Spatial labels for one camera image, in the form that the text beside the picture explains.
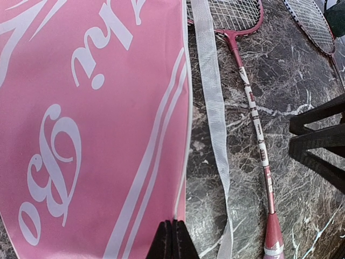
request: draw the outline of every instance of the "racket strings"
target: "racket strings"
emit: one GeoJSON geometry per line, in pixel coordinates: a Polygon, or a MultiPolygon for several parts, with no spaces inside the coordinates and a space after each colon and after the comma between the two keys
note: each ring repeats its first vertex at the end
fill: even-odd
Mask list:
{"type": "Polygon", "coordinates": [[[323,52],[335,50],[332,33],[319,7],[313,0],[286,0],[309,38],[323,52]]]}
{"type": "MultiPolygon", "coordinates": [[[[191,0],[187,0],[188,19],[193,20],[191,0]]],[[[258,0],[209,0],[216,29],[244,31],[255,27],[260,18],[258,0]]]]}

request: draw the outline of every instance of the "pink badminton racket cover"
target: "pink badminton racket cover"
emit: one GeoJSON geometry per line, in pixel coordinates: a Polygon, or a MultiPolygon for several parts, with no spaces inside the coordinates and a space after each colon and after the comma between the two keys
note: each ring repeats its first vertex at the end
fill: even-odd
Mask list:
{"type": "Polygon", "coordinates": [[[185,9],[1,1],[0,212],[19,258],[141,259],[184,218],[185,9]]]}

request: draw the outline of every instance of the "racket handle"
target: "racket handle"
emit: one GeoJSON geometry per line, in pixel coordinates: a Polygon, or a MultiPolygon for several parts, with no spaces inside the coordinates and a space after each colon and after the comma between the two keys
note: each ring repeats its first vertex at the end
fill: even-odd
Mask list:
{"type": "Polygon", "coordinates": [[[264,259],[284,259],[284,243],[276,213],[269,213],[265,238],[264,259]]]}

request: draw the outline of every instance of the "white strap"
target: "white strap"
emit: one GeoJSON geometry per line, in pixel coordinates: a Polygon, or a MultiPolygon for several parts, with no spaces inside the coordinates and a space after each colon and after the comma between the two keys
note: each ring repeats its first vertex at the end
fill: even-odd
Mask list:
{"type": "Polygon", "coordinates": [[[227,223],[217,259],[231,259],[233,228],[228,203],[230,175],[226,151],[225,107],[220,84],[215,33],[208,0],[192,0],[191,6],[212,148],[226,201],[227,223]]]}

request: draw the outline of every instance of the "fabric strap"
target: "fabric strap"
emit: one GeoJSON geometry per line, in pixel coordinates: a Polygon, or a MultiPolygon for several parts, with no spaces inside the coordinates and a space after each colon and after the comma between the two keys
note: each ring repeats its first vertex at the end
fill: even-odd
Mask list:
{"type": "Polygon", "coordinates": [[[227,223],[217,259],[231,259],[233,228],[228,202],[230,175],[226,149],[225,107],[220,84],[215,33],[208,0],[192,0],[191,6],[211,143],[226,202],[227,223]]]}

